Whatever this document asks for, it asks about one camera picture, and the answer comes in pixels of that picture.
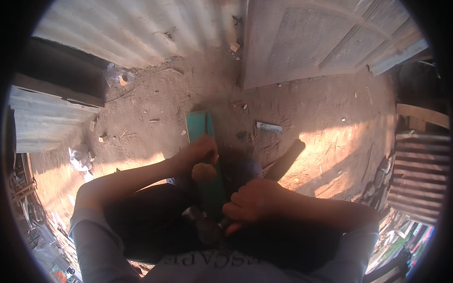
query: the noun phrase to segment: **forearm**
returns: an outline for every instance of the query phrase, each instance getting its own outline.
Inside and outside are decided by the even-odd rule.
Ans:
[[[280,210],[282,217],[324,223],[342,232],[379,221],[377,211],[369,206],[350,201],[307,197],[294,192],[291,192],[286,205]]]
[[[89,207],[102,213],[105,205],[119,201],[157,181],[178,174],[171,159],[120,171],[83,184],[77,192],[75,210]]]

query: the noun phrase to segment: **grey t-shirt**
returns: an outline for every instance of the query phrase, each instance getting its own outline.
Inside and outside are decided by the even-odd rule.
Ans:
[[[84,283],[102,282],[348,282],[361,283],[378,239],[378,226],[367,225],[345,234],[335,258],[310,274],[282,270],[240,252],[216,250],[168,255],[141,278],[122,251],[123,243],[98,212],[81,208],[71,218]]]

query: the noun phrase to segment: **hand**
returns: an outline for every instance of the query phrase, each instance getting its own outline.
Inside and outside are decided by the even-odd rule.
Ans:
[[[257,222],[279,216],[293,194],[275,181],[253,179],[231,195],[223,213],[237,222]]]
[[[177,174],[182,174],[191,172],[193,166],[206,157],[209,157],[209,163],[214,166],[219,155],[214,138],[204,134],[183,148],[171,160],[174,168],[177,169]]]

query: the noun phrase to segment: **corrugated metal wall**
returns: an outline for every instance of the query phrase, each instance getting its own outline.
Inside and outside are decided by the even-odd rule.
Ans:
[[[11,87],[10,105],[16,121],[17,153],[57,148],[100,108]]]
[[[435,225],[450,171],[450,137],[397,134],[388,203],[416,222]]]
[[[246,0],[56,0],[33,36],[123,67],[236,41]]]

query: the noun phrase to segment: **door panel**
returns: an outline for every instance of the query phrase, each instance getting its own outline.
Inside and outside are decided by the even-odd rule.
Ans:
[[[354,73],[408,35],[398,0],[249,0],[242,86]]]

